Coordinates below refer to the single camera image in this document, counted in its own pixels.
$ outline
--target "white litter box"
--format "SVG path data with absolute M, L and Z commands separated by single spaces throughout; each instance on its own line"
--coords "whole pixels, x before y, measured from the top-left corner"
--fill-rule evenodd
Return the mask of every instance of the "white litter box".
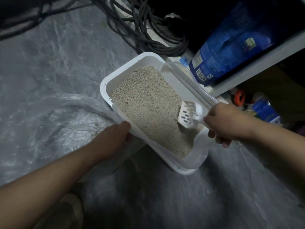
M 202 90 L 198 83 L 193 82 L 174 63 L 167 63 L 159 55 L 151 52 L 145 52 L 135 57 L 105 77 L 101 83 L 100 91 L 102 97 L 115 112 L 119 112 L 121 119 L 128 120 L 131 123 L 131 132 L 145 140 L 174 171 L 184 175 L 192 174 L 205 161 L 209 149 L 212 146 L 215 146 L 214 140 L 210 139 L 207 135 L 208 129 L 206 127 L 196 136 L 192 150 L 185 158 L 181 159 L 159 144 L 151 141 L 126 115 L 124 115 L 123 112 L 117 108 L 111 99 L 112 92 L 137 68 L 143 66 L 153 66 L 157 69 L 183 100 L 194 101 L 206 106 L 206 109 L 204 109 L 205 114 L 207 114 L 208 110 L 213 105 L 217 104 L 218 101 Z

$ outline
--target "gray floor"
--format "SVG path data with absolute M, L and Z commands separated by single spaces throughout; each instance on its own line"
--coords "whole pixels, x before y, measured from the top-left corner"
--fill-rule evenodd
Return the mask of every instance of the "gray floor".
M 96 7 L 52 16 L 0 42 L 0 184 L 59 158 L 113 122 L 99 92 L 136 51 Z M 237 142 L 190 176 L 148 146 L 78 184 L 85 228 L 303 228 L 297 197 Z

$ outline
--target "litter scoop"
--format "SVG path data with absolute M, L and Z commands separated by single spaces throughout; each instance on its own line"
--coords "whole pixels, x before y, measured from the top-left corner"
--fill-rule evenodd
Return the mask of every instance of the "litter scoop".
M 198 124 L 207 125 L 203 121 L 203 110 L 200 104 L 193 101 L 182 101 L 178 115 L 178 123 L 185 128 L 195 128 Z

